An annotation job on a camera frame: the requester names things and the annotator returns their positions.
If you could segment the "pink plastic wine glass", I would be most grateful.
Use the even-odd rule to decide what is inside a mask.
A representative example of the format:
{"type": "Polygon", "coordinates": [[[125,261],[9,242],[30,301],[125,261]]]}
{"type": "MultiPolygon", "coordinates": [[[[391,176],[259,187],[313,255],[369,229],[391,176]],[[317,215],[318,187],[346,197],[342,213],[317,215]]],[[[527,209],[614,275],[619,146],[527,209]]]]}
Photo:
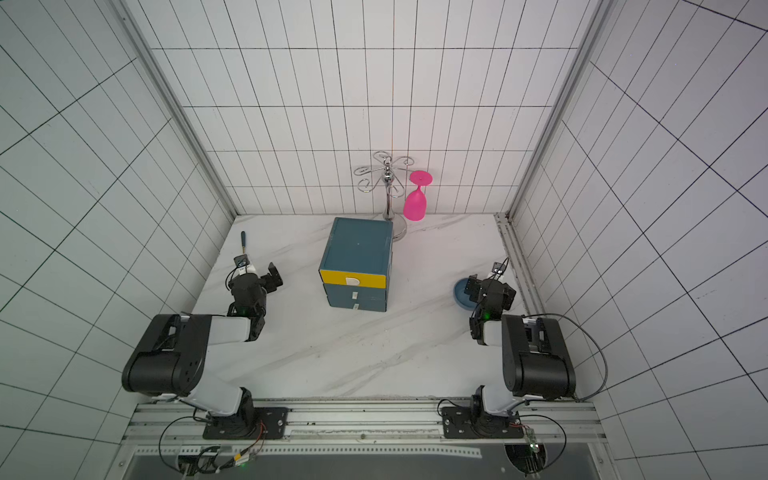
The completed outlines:
{"type": "Polygon", "coordinates": [[[428,201],[423,189],[432,184],[433,177],[427,171],[419,170],[412,172],[409,179],[416,189],[407,196],[403,215],[407,220],[417,222],[426,216],[428,201]]]}

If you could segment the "yellow top drawer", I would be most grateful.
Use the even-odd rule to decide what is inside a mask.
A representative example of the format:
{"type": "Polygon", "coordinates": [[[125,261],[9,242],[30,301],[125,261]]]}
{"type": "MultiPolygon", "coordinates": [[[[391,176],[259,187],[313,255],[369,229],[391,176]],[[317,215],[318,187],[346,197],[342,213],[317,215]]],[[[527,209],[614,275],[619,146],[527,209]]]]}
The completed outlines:
{"type": "Polygon", "coordinates": [[[388,284],[388,276],[386,274],[343,272],[321,269],[320,275],[323,282],[329,285],[386,289],[388,284]]]}

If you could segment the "chrome glass holder stand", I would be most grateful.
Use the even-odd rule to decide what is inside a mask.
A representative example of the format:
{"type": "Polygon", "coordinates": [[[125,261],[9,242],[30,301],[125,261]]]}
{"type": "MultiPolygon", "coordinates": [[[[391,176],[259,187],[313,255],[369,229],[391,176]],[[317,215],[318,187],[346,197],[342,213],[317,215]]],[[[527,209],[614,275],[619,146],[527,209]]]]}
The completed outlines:
{"type": "Polygon", "coordinates": [[[394,200],[403,197],[406,193],[405,184],[398,174],[408,174],[415,160],[405,155],[393,157],[391,153],[383,150],[373,152],[371,160],[368,166],[358,166],[353,169],[353,175],[359,179],[357,188],[363,193],[373,193],[379,185],[383,186],[386,203],[381,217],[392,224],[392,240],[397,242],[407,234],[406,219],[394,208],[394,200]]]}

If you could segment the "teal drawer cabinet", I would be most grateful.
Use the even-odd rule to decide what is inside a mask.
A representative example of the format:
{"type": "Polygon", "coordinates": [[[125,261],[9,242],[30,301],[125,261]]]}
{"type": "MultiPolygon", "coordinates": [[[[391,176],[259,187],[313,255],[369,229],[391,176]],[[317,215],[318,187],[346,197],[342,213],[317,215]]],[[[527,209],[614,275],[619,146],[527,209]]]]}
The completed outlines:
{"type": "Polygon", "coordinates": [[[320,270],[386,274],[390,286],[392,224],[385,220],[334,219],[319,265],[320,270]]]}

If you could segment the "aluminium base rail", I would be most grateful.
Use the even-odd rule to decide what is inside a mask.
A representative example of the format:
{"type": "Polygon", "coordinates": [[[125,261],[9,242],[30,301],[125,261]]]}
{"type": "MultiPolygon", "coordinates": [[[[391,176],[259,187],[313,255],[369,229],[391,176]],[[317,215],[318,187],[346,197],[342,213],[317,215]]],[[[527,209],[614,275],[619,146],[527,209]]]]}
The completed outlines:
{"type": "Polygon", "coordinates": [[[485,445],[564,446],[607,441],[589,403],[533,403],[515,427],[471,423],[458,400],[281,399],[256,404],[261,423],[251,435],[208,434],[200,415],[180,403],[136,408],[120,444],[122,457],[158,455],[167,462],[215,447],[220,459],[250,447],[264,455],[427,454],[476,457],[485,445]]]}

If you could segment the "teal bottom drawer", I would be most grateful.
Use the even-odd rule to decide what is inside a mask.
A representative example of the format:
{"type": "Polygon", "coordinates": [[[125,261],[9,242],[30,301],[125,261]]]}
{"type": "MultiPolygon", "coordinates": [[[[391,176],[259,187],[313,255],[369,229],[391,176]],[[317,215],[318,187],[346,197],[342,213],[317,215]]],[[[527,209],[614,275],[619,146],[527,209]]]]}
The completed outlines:
{"type": "Polygon", "coordinates": [[[387,310],[387,303],[385,300],[372,299],[372,298],[346,298],[346,297],[327,297],[329,305],[335,308],[343,308],[350,310],[361,311],[373,311],[373,312],[385,312],[387,310]]]}

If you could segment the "blue ceramic bowl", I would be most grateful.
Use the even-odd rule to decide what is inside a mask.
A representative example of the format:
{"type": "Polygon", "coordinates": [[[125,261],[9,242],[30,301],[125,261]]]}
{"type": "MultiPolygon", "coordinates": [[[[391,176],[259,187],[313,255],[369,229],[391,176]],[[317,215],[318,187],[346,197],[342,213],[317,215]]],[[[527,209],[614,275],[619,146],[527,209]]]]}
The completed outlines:
{"type": "Polygon", "coordinates": [[[469,278],[465,277],[457,281],[453,287],[453,297],[455,302],[464,310],[472,312],[476,303],[472,301],[465,289],[467,287],[469,278]]]}

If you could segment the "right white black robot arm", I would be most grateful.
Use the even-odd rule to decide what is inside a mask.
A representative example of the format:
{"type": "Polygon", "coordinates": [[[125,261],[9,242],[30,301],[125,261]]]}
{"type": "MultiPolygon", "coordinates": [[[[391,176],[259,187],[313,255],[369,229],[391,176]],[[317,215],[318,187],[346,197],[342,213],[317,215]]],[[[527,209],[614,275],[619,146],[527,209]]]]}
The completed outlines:
{"type": "Polygon", "coordinates": [[[516,291],[493,276],[472,275],[457,283],[454,296],[470,311],[471,338],[501,349],[502,386],[507,396],[488,401],[480,386],[469,407],[469,428],[478,438],[520,438],[517,411],[534,400],[573,400],[576,375],[558,321],[511,314],[516,291]]]}

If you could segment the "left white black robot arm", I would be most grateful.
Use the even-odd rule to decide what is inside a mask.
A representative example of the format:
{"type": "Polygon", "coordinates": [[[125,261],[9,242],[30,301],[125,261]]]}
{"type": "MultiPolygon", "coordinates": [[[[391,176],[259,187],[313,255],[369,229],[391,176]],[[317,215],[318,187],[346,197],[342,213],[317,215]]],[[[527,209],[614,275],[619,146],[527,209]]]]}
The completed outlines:
{"type": "Polygon", "coordinates": [[[158,314],[153,317],[122,373],[128,392],[170,395],[207,413],[206,440],[277,440],[288,410],[254,405],[251,392],[206,370],[211,347],[256,341],[264,326],[267,295],[283,285],[274,264],[260,275],[245,254],[225,286],[232,295],[227,313],[158,314]]]}

